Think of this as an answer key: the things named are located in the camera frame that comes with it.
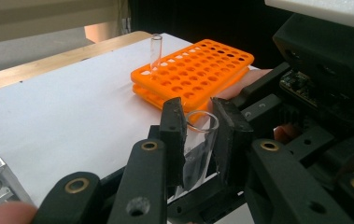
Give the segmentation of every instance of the screw hole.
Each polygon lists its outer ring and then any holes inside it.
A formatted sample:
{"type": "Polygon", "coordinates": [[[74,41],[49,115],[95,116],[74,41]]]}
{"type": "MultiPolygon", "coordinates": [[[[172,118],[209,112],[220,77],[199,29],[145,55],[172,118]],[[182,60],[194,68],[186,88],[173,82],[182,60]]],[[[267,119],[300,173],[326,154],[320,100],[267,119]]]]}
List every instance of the screw hole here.
{"type": "Polygon", "coordinates": [[[144,150],[154,150],[154,149],[157,149],[157,143],[155,142],[146,142],[144,144],[141,145],[141,148],[144,149],[144,150]]]}
{"type": "Polygon", "coordinates": [[[262,142],[261,147],[268,151],[277,151],[278,146],[272,142],[262,142]]]}
{"type": "Polygon", "coordinates": [[[141,217],[148,213],[150,202],[147,198],[133,198],[127,203],[126,211],[131,217],[141,217]]]}
{"type": "Polygon", "coordinates": [[[69,186],[69,188],[70,189],[81,189],[83,186],[84,186],[84,182],[79,180],[79,181],[76,181],[76,182],[72,183],[69,186]]]}

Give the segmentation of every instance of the test tube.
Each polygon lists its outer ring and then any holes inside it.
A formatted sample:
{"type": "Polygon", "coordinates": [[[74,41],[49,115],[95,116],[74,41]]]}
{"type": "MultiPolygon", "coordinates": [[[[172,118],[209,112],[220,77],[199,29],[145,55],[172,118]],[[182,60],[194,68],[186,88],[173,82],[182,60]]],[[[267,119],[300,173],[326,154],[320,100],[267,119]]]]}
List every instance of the test tube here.
{"type": "Polygon", "coordinates": [[[186,115],[187,136],[184,147],[184,187],[178,187],[175,198],[184,191],[196,189],[205,182],[206,170],[217,137],[218,118],[204,110],[194,110],[186,115]]]}
{"type": "Polygon", "coordinates": [[[155,73],[160,67],[162,58],[163,37],[161,35],[153,35],[150,40],[150,73],[155,73]]]}

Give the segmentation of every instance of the finger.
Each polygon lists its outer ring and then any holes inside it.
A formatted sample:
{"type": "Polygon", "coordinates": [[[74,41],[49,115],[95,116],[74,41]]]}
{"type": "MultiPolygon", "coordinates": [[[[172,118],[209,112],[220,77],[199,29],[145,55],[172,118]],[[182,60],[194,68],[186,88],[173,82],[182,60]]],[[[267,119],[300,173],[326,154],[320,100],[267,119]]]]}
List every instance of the finger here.
{"type": "Polygon", "coordinates": [[[281,125],[275,128],[274,131],[275,139],[283,144],[287,144],[292,139],[296,138],[301,134],[299,130],[291,124],[281,125]]]}
{"type": "Polygon", "coordinates": [[[29,224],[36,208],[29,203],[10,202],[0,204],[0,224],[29,224]]]}

